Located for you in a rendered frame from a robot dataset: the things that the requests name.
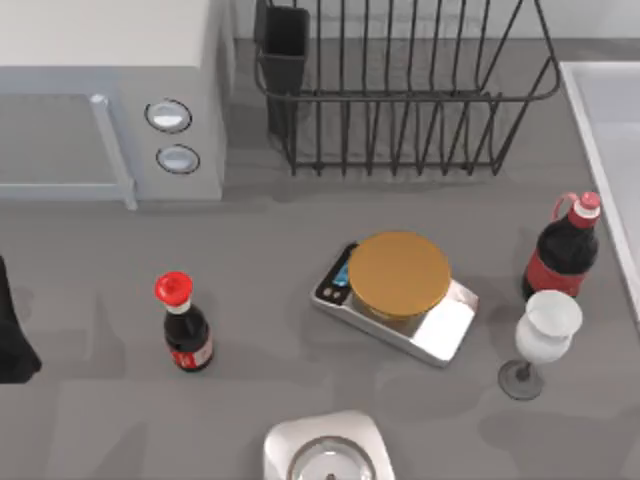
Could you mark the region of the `pale microwave oven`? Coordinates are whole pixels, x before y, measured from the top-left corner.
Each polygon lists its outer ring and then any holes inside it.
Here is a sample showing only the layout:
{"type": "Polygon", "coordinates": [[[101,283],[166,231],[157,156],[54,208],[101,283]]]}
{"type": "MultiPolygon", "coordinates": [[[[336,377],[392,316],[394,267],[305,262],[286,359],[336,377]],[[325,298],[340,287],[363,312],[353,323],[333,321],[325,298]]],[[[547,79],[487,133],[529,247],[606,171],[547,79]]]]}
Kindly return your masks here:
{"type": "Polygon", "coordinates": [[[228,0],[0,0],[0,65],[113,69],[138,205],[221,198],[233,54],[228,0]],[[187,130],[147,123],[145,107],[163,99],[189,108],[187,130]],[[174,144],[198,153],[197,171],[159,167],[156,152],[174,144]]]}

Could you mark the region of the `white wine glass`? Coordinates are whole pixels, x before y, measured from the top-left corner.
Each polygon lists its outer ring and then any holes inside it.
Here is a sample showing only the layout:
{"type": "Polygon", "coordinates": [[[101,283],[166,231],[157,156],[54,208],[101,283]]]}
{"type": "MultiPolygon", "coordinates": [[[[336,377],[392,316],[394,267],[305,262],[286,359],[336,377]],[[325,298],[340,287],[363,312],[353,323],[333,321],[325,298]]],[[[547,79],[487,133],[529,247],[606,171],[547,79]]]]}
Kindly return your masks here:
{"type": "Polygon", "coordinates": [[[519,357],[498,370],[501,390],[516,401],[537,398],[544,387],[539,367],[561,359],[582,324],[583,312],[573,297],[557,290],[534,293],[515,328],[519,357]]]}

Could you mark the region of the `microwave door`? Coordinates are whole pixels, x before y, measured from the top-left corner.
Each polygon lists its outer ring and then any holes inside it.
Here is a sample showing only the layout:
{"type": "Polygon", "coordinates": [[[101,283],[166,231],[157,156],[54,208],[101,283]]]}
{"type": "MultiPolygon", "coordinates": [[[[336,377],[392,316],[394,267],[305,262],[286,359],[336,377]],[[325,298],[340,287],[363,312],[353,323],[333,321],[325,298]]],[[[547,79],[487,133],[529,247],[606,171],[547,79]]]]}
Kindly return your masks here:
{"type": "Polygon", "coordinates": [[[123,201],[89,102],[103,94],[132,177],[109,67],[0,65],[0,201],[123,201]]]}

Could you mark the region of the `small dark red-capped bottle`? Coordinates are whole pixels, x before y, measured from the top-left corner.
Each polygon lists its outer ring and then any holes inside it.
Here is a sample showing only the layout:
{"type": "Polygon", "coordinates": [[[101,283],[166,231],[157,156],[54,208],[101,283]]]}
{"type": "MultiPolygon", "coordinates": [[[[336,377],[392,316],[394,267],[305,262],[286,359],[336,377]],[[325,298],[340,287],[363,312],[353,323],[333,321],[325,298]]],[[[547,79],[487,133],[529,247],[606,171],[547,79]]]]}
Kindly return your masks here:
{"type": "Polygon", "coordinates": [[[189,373],[204,370],[214,356],[210,325],[202,310],[192,301],[193,281],[182,271],[159,276],[154,293],[164,305],[165,343],[174,364],[189,373]]]}

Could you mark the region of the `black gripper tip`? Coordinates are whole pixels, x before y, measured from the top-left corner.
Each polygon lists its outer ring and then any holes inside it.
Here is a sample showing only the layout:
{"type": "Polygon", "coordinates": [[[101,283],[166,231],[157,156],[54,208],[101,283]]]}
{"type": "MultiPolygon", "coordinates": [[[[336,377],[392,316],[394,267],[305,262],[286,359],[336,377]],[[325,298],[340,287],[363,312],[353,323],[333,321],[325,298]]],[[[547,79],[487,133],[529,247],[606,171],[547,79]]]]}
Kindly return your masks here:
{"type": "Polygon", "coordinates": [[[19,324],[0,255],[0,385],[27,383],[41,369],[42,361],[19,324]]]}

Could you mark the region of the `white square plate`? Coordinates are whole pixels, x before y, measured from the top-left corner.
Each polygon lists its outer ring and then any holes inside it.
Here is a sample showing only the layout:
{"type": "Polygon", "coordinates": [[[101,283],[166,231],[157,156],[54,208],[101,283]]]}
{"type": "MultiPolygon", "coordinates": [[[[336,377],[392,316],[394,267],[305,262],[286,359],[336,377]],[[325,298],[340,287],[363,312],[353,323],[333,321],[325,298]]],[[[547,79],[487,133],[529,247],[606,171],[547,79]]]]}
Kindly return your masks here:
{"type": "Polygon", "coordinates": [[[345,410],[281,422],[263,443],[263,480],[397,480],[378,426],[345,410]]]}

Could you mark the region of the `round microwave knob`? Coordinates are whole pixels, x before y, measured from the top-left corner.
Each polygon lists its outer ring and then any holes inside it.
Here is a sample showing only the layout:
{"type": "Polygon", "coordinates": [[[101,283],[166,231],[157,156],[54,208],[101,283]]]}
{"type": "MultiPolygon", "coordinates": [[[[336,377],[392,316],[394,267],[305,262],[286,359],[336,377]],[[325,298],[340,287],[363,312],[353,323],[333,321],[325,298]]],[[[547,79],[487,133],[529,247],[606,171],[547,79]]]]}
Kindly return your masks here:
{"type": "Polygon", "coordinates": [[[192,113],[183,103],[175,99],[163,99],[145,107],[147,123],[159,132],[178,134],[187,130],[192,123],[192,113]]]}
{"type": "Polygon", "coordinates": [[[155,158],[160,168],[174,175],[190,175],[200,167],[198,153],[182,144],[160,148],[155,158]]]}

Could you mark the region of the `large dark cola bottle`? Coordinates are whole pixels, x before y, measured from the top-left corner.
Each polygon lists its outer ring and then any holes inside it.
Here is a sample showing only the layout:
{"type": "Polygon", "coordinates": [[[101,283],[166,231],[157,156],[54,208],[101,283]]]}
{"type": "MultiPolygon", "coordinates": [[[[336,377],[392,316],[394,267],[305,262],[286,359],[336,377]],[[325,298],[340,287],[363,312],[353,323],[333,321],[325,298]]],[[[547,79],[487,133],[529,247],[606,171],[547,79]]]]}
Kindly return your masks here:
{"type": "Polygon", "coordinates": [[[596,192],[568,192],[558,198],[524,270],[524,298],[543,290],[557,290],[573,298],[579,295],[597,259],[595,226],[600,216],[601,198],[596,192]]]}

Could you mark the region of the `black cutlery holder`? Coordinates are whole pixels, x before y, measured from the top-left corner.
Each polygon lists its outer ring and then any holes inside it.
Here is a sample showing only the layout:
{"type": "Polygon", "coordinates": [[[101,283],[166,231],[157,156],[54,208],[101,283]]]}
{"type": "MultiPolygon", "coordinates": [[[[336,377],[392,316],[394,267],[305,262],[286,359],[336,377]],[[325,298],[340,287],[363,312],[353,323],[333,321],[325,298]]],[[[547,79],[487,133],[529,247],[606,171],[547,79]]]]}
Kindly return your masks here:
{"type": "Polygon", "coordinates": [[[270,95],[298,96],[308,58],[310,14],[297,6],[256,0],[254,41],[270,95]]]}

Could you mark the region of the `silver kitchen scale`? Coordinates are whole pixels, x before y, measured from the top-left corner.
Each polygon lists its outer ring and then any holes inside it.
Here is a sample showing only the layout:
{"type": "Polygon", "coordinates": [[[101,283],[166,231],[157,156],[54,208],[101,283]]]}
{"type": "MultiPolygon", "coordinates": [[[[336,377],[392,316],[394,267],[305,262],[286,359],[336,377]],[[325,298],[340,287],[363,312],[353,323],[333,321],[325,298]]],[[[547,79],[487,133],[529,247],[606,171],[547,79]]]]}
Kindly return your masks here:
{"type": "Polygon", "coordinates": [[[446,367],[457,354],[478,311],[479,297],[453,280],[445,297],[431,310],[402,321],[366,310],[348,282],[347,265],[357,248],[344,246],[324,278],[311,291],[311,303],[329,315],[416,359],[446,367]]]}

